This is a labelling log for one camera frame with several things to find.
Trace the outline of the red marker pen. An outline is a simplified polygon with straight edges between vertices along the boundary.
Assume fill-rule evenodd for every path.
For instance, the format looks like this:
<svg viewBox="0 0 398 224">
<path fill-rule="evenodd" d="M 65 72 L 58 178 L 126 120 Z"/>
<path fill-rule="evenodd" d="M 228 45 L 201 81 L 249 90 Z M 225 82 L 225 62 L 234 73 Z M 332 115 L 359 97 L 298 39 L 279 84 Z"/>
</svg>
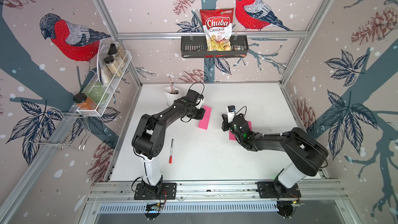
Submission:
<svg viewBox="0 0 398 224">
<path fill-rule="evenodd" d="M 172 164 L 173 161 L 173 146 L 174 145 L 174 139 L 171 140 L 171 149 L 170 149 L 170 156 L 169 156 L 169 164 Z"/>
</svg>

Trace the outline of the beige spice bottle black cap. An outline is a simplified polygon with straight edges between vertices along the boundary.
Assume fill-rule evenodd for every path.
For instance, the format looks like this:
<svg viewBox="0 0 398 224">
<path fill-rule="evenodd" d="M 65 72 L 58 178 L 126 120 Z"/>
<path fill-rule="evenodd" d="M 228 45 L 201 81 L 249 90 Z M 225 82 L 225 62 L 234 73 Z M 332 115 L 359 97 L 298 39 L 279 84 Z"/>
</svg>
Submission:
<svg viewBox="0 0 398 224">
<path fill-rule="evenodd" d="M 108 56 L 104 59 L 104 62 L 113 76 L 122 77 L 122 71 L 120 69 L 120 65 L 113 59 L 113 57 Z"/>
</svg>

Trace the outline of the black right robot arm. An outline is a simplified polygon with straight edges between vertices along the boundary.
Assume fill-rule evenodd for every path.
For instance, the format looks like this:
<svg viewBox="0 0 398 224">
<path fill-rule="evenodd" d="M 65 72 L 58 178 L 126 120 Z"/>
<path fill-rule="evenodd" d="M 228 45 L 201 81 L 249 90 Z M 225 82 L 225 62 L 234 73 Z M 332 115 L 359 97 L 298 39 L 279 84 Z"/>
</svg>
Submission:
<svg viewBox="0 0 398 224">
<path fill-rule="evenodd" d="M 273 181 L 273 191 L 279 197 L 306 176 L 315 176 L 329 154 L 323 145 L 298 127 L 277 134 L 253 132 L 243 114 L 223 114 L 222 130 L 233 134 L 238 144 L 248 151 L 276 150 L 288 155 L 291 163 Z"/>
</svg>

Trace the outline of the white cup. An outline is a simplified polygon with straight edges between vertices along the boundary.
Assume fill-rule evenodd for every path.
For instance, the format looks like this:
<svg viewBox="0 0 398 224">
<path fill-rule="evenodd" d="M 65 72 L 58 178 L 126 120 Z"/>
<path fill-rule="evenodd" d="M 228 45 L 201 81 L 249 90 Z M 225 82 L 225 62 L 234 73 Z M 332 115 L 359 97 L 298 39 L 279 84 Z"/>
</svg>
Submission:
<svg viewBox="0 0 398 224">
<path fill-rule="evenodd" d="M 178 88 L 175 88 L 175 91 L 172 92 L 170 86 L 167 86 L 163 88 L 163 92 L 168 107 L 172 106 L 175 100 L 182 97 L 182 93 Z"/>
</svg>

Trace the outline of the orange spice jar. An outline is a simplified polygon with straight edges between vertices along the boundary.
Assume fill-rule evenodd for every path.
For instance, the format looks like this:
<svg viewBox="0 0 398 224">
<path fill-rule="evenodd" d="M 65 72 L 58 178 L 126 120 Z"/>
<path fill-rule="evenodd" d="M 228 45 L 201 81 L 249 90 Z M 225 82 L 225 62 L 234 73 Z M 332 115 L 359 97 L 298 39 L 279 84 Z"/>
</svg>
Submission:
<svg viewBox="0 0 398 224">
<path fill-rule="evenodd" d="M 84 93 L 74 95 L 73 101 L 82 110 L 95 110 L 97 107 L 96 103 Z"/>
</svg>

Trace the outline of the pink pen in cup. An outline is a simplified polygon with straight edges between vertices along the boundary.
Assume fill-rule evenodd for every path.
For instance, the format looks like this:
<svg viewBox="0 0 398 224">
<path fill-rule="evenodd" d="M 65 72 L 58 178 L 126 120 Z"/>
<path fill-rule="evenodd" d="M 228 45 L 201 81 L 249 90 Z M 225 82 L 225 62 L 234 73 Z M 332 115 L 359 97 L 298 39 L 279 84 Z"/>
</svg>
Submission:
<svg viewBox="0 0 398 224">
<path fill-rule="evenodd" d="M 169 83 L 170 83 L 170 94 L 175 94 L 175 88 L 174 88 L 174 83 L 172 82 L 172 78 L 169 75 Z"/>
</svg>

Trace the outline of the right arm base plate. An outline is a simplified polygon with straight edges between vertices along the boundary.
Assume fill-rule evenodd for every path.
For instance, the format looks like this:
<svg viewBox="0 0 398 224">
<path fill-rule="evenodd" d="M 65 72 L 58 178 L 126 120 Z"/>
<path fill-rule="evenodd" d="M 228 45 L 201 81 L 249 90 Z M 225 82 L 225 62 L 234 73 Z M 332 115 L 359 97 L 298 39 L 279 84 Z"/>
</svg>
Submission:
<svg viewBox="0 0 398 224">
<path fill-rule="evenodd" d="M 282 198 L 301 198 L 301 192 L 298 185 L 295 184 L 292 188 L 286 188 L 276 181 L 260 181 L 256 182 L 257 190 L 261 199 L 282 199 Z"/>
</svg>

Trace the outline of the Chuba cassava chips bag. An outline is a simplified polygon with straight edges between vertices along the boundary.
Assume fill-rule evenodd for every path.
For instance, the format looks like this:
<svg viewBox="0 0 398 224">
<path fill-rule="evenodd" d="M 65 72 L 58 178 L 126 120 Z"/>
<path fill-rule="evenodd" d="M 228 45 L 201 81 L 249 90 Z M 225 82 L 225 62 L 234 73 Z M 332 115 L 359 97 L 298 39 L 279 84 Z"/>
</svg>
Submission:
<svg viewBox="0 0 398 224">
<path fill-rule="evenodd" d="M 234 9 L 200 10 L 205 32 L 207 50 L 210 52 L 231 51 Z"/>
</svg>

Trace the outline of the green glass jar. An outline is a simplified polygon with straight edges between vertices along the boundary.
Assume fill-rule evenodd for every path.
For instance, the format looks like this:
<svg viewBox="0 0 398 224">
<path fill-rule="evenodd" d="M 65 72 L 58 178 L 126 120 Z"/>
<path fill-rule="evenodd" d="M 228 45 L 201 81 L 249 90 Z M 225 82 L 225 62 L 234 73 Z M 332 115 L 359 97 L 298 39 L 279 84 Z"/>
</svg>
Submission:
<svg viewBox="0 0 398 224">
<path fill-rule="evenodd" d="M 106 92 L 106 86 L 103 86 L 100 82 L 89 83 L 84 89 L 83 93 L 90 97 L 95 104 L 100 104 L 108 98 Z"/>
</svg>

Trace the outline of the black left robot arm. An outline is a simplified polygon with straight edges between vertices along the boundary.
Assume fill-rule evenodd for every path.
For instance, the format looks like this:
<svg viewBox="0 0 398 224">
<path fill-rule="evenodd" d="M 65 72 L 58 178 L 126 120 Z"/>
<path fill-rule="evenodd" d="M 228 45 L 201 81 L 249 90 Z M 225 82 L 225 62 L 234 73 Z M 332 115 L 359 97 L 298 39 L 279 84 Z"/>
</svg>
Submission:
<svg viewBox="0 0 398 224">
<path fill-rule="evenodd" d="M 157 156 L 164 147 L 166 129 L 177 120 L 184 117 L 189 120 L 201 120 L 205 110 L 202 107 L 204 96 L 196 100 L 182 97 L 174 101 L 166 110 L 154 115 L 144 114 L 133 136 L 133 152 L 138 156 L 144 168 L 144 186 L 157 194 L 161 191 L 163 176 L 160 172 Z"/>
</svg>

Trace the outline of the pink square paper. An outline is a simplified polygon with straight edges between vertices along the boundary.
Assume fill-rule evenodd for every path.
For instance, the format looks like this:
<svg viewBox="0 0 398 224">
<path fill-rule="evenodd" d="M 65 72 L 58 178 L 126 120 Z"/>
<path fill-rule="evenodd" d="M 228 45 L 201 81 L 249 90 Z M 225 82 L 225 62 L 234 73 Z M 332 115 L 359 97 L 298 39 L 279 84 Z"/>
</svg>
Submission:
<svg viewBox="0 0 398 224">
<path fill-rule="evenodd" d="M 205 105 L 204 110 L 204 117 L 200 120 L 198 127 L 200 129 L 207 130 L 211 116 L 211 108 Z"/>
<path fill-rule="evenodd" d="M 248 121 L 248 126 L 250 130 L 252 131 L 252 123 L 251 121 Z M 236 141 L 235 135 L 232 132 L 229 132 L 229 140 L 230 141 Z"/>
</svg>

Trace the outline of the aluminium mounting rail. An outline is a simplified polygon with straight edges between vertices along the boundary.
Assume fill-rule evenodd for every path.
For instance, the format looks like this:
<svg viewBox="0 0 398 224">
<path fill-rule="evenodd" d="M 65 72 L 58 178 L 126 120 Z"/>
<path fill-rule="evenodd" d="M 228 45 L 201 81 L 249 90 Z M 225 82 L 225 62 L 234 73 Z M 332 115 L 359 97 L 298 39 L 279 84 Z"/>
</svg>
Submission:
<svg viewBox="0 0 398 224">
<path fill-rule="evenodd" d="M 263 191 L 256 180 L 181 180 L 166 202 L 216 202 L 216 201 L 261 201 Z M 269 201 L 347 200 L 348 194 L 338 179 L 304 179 L 298 189 L 287 197 L 271 197 Z M 96 183 L 87 195 L 87 203 L 134 202 L 137 183 Z"/>
</svg>

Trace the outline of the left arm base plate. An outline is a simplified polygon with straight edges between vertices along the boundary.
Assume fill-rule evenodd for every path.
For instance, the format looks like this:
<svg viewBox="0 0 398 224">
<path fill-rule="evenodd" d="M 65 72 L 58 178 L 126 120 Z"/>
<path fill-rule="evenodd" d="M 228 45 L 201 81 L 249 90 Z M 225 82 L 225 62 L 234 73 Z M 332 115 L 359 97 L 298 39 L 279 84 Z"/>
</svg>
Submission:
<svg viewBox="0 0 398 224">
<path fill-rule="evenodd" d="M 145 182 L 137 185 L 134 200 L 175 200 L 176 183 L 161 183 L 150 186 Z"/>
</svg>

